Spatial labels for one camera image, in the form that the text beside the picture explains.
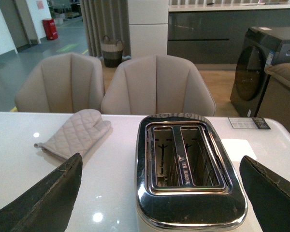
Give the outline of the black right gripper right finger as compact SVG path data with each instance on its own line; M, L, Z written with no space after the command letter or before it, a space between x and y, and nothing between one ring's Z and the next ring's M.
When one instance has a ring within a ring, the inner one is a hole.
M240 176L264 232L290 232L290 181L249 156L240 162Z

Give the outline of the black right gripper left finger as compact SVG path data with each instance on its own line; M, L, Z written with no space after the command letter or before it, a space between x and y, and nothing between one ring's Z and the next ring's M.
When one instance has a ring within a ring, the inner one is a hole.
M0 232L63 232L81 184L83 160L74 154L0 210Z

